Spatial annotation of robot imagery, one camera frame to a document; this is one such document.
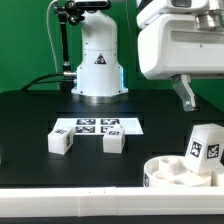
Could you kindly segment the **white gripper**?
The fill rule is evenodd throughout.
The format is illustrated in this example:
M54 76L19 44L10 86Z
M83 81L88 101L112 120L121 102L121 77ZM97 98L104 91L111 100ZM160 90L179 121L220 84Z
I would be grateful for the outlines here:
M172 86L183 109L195 111L189 75L224 73L224 32L197 30L191 15L165 14L140 32L138 57L140 70L147 79L174 75Z

